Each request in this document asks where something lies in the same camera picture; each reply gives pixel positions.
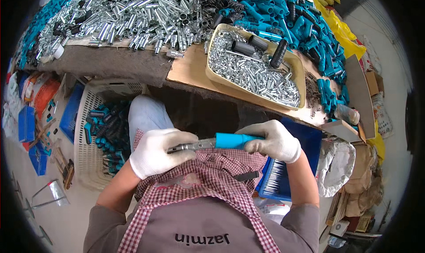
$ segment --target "knee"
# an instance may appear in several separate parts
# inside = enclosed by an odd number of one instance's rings
[[[155,100],[146,95],[139,95],[134,98],[130,105],[129,115],[141,112],[149,113],[150,111],[157,111],[159,108],[162,108],[164,104],[160,101]]]

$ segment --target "red checkered apron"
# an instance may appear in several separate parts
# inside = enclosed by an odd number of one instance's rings
[[[137,130],[134,148],[142,136],[143,132]],[[136,200],[141,199],[141,202],[118,252],[136,252],[154,208],[198,197],[217,197],[228,203],[248,217],[265,252],[280,252],[251,198],[261,174],[246,182],[233,178],[239,174],[261,171],[266,160],[261,154],[248,154],[243,150],[198,150],[195,160],[142,180],[135,192]]]

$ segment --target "blue box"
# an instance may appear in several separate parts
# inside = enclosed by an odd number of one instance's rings
[[[19,142],[35,140],[35,109],[28,105],[18,114],[18,138]]]
[[[39,141],[28,151],[29,159],[34,166],[37,176],[46,174],[46,165],[48,155],[44,152],[43,144]]]
[[[77,117],[79,103],[81,101],[82,92],[84,86],[77,83],[74,86],[71,96],[69,97],[68,104],[63,111],[62,118],[60,120],[59,128],[65,134],[65,136],[74,144],[74,133],[75,133],[75,118]]]
[[[289,118],[282,118],[280,122],[287,128],[287,130],[296,137],[301,144],[301,148],[304,150],[309,164],[311,167],[311,172],[313,175],[316,174],[317,163],[319,162],[320,149],[322,144],[322,131],[316,128],[311,128],[302,124],[295,123]],[[291,189],[289,179],[286,176],[283,176],[280,179],[280,187],[278,193],[272,193],[264,190],[266,186],[265,182],[268,182],[271,166],[270,164],[274,162],[270,157],[267,159],[266,165],[263,168],[263,177],[260,179],[257,187],[255,188],[258,191],[258,195],[263,198],[269,199],[279,199],[285,201],[291,201]]]

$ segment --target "white work glove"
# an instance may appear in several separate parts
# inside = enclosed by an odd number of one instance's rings
[[[143,135],[130,155],[131,168],[140,179],[167,172],[185,161],[196,158],[196,153],[192,150],[181,150],[172,154],[167,154],[167,150],[178,144],[197,141],[196,135],[176,128],[150,130]]]
[[[293,163],[300,157],[301,145],[299,140],[294,138],[278,120],[249,125],[238,130],[236,134],[265,138],[264,140],[254,139],[248,141],[243,148],[248,153],[259,152],[285,163]]]

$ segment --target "workbench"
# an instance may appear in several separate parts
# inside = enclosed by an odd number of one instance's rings
[[[298,54],[304,63],[310,62],[302,54]],[[127,47],[93,48],[83,45],[67,45],[60,59],[40,63],[39,71],[55,71],[77,77],[97,79],[135,79],[139,82],[161,88],[169,86],[201,95],[205,99],[225,100],[239,106],[257,111],[272,112],[281,116],[297,119],[298,122],[320,128],[325,123],[325,113],[319,111],[311,117],[311,109],[305,106],[293,111],[270,105],[253,95],[237,91],[228,86],[210,81],[205,75],[207,55],[204,46],[192,45],[182,59],[171,60],[164,52],[153,55],[150,50],[133,51]]]

